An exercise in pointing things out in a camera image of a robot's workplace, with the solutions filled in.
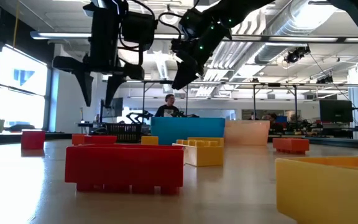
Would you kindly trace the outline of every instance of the yellow block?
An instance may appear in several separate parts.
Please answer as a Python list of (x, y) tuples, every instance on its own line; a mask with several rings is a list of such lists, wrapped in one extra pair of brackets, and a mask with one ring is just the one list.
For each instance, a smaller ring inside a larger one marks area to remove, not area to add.
[(223, 165), (223, 146), (217, 146), (218, 142), (177, 140), (185, 147), (185, 163), (200, 166), (222, 166)]
[(198, 138), (198, 137), (188, 137), (188, 140), (199, 140), (199, 141), (216, 141), (218, 146), (224, 146), (223, 138)]
[(158, 136), (142, 136), (142, 145), (158, 146)]
[(277, 159), (277, 209), (302, 224), (358, 223), (358, 157)]

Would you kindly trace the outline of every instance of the red block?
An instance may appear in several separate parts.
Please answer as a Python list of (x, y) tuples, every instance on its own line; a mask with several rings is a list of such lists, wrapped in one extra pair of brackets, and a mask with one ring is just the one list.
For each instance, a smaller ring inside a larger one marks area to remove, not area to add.
[(45, 131), (23, 130), (22, 150), (44, 149)]
[(300, 153), (309, 151), (309, 140), (307, 139), (273, 139), (273, 147), (277, 152)]
[(105, 191), (153, 194), (154, 187), (172, 194), (183, 186), (181, 146), (94, 144), (68, 147), (65, 182), (77, 190), (104, 185)]
[(85, 144), (115, 144), (117, 136), (85, 136)]

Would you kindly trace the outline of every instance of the orange block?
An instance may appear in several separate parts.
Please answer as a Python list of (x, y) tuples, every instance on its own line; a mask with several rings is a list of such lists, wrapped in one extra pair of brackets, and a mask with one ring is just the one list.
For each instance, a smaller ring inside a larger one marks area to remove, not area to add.
[(85, 144), (85, 135), (84, 134), (73, 134), (71, 138), (73, 146), (78, 146), (80, 144)]
[(307, 139), (273, 139), (273, 147), (277, 152), (304, 154), (309, 151), (309, 140)]

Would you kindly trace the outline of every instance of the cyan plastic block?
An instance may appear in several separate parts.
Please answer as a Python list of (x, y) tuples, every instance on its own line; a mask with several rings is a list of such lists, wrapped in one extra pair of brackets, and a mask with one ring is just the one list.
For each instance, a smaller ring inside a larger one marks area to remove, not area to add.
[(188, 137), (223, 138), (223, 118), (152, 118), (151, 131), (160, 145)]

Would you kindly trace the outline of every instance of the black plastic basket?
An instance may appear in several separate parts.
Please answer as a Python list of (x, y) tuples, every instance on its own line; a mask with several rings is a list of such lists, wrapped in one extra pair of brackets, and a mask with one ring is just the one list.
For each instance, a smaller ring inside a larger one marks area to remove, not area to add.
[(142, 139), (141, 124), (104, 124), (110, 135), (117, 136), (117, 142), (138, 143)]

